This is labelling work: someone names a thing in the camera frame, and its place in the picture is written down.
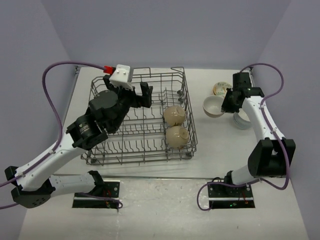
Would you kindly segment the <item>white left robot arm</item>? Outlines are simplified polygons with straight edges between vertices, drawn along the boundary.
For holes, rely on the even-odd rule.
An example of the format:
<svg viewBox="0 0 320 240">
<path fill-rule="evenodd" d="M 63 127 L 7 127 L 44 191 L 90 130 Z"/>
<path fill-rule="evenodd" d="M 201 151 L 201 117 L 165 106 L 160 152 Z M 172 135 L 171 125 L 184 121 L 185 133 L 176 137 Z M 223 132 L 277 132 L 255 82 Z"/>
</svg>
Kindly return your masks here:
<svg viewBox="0 0 320 240">
<path fill-rule="evenodd" d="M 55 175 L 72 159 L 115 134 L 130 108 L 151 107 L 153 87 L 148 83 L 140 82 L 142 94 L 138 95 L 134 87 L 114 86 L 108 75 L 103 81 L 107 89 L 89 101 L 85 114 L 69 125 L 53 146 L 24 166 L 5 170 L 7 180 L 14 185 L 11 196 L 16 205 L 31 209 L 50 198 L 73 193 L 111 201 L 103 196 L 106 186 L 96 170 L 83 175 Z"/>
</svg>

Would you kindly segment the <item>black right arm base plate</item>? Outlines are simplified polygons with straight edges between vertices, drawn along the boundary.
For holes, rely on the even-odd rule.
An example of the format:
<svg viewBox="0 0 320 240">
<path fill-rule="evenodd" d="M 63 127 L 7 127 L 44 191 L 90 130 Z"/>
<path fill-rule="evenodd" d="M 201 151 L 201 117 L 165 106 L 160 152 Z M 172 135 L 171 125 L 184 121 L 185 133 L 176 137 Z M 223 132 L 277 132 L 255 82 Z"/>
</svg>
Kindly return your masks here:
<svg viewBox="0 0 320 240">
<path fill-rule="evenodd" d="M 255 202 L 251 186 L 228 187 L 221 184 L 207 186 L 210 210 L 254 209 Z"/>
</svg>

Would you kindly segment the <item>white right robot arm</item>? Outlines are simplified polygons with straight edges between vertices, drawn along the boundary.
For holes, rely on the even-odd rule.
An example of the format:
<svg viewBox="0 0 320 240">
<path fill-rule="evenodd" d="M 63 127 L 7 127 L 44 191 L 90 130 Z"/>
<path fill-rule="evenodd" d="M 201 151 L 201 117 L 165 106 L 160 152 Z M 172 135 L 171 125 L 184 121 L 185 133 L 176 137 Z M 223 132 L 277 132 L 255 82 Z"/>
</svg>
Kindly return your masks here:
<svg viewBox="0 0 320 240">
<path fill-rule="evenodd" d="M 257 140 L 247 164 L 229 171 L 224 177 L 224 193 L 233 197 L 241 191 L 241 186 L 265 181 L 267 178 L 285 178 L 284 183 L 287 185 L 296 144 L 293 139 L 287 139 L 276 126 L 262 89 L 252 86 L 249 73 L 233 74 L 232 88 L 227 89 L 221 110 L 232 114 L 244 110 Z"/>
</svg>

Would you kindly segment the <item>yellow green patterned bowl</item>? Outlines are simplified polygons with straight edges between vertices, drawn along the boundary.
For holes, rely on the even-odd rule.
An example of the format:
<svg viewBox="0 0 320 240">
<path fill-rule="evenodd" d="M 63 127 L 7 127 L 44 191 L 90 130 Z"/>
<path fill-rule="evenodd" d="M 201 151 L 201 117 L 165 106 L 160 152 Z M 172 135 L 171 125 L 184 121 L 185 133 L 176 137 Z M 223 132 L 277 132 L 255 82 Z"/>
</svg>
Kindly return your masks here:
<svg viewBox="0 0 320 240">
<path fill-rule="evenodd" d="M 215 89 L 213 89 L 212 92 L 213 92 L 213 94 L 214 94 L 215 96 L 219 96 L 219 95 L 220 95 L 220 93 L 219 93 L 218 91 L 216 91 Z"/>
</svg>

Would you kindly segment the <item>cream floral patterned bowl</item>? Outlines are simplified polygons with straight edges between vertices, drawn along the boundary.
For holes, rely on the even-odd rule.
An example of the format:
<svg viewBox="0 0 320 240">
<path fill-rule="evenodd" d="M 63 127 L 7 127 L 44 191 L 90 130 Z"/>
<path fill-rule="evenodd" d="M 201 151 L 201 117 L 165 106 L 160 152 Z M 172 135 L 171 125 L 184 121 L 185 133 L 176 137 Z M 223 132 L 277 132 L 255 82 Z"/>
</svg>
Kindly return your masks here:
<svg viewBox="0 0 320 240">
<path fill-rule="evenodd" d="M 219 97 L 225 97 L 227 94 L 227 90 L 231 89 L 233 86 L 227 82 L 220 81 L 217 82 L 214 86 L 213 89 L 215 89 L 217 92 L 220 93 Z"/>
</svg>

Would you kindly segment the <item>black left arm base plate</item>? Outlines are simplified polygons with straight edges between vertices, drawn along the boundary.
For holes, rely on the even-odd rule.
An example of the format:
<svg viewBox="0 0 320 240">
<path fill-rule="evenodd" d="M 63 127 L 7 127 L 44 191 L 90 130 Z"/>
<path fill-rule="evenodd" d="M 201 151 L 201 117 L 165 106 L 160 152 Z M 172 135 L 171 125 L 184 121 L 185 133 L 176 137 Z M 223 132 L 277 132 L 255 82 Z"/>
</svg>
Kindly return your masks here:
<svg viewBox="0 0 320 240">
<path fill-rule="evenodd" d="M 74 209 L 116 209 L 119 210 L 122 204 L 119 200 L 120 195 L 119 180 L 107 179 L 102 188 L 93 192 L 75 193 L 72 202 Z"/>
</svg>

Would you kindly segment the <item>beige bowl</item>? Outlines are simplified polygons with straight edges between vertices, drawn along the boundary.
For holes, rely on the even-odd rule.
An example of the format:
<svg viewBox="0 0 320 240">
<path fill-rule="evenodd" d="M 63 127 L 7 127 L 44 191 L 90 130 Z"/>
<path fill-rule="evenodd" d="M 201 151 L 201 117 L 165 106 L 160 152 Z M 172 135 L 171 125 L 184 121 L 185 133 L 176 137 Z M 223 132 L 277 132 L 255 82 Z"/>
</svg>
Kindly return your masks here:
<svg viewBox="0 0 320 240">
<path fill-rule="evenodd" d="M 163 113 L 165 122 L 170 126 L 180 126 L 186 120 L 186 112 L 179 105 L 169 106 Z"/>
<path fill-rule="evenodd" d="M 169 127 L 165 137 L 167 144 L 174 149 L 183 148 L 190 140 L 188 130 L 179 125 Z"/>
<path fill-rule="evenodd" d="M 219 118 L 222 112 L 222 104 L 224 99 L 222 97 L 211 95 L 205 98 L 202 104 L 204 113 L 210 118 Z"/>
</svg>

